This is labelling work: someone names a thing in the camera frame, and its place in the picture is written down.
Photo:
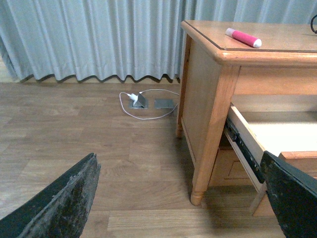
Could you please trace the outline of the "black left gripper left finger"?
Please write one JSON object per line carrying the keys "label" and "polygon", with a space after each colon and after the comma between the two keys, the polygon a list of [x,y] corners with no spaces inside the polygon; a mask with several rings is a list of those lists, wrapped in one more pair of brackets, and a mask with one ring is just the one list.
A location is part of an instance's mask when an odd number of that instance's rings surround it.
{"label": "black left gripper left finger", "polygon": [[2,238],[78,238],[95,198],[101,165],[88,154],[0,221]]}

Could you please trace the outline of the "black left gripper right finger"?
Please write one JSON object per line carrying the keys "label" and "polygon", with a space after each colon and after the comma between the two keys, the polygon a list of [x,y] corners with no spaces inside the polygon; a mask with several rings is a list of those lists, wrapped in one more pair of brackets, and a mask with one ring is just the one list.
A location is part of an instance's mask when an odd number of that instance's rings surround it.
{"label": "black left gripper right finger", "polygon": [[317,180],[264,151],[261,171],[267,196],[287,238],[317,236]]}

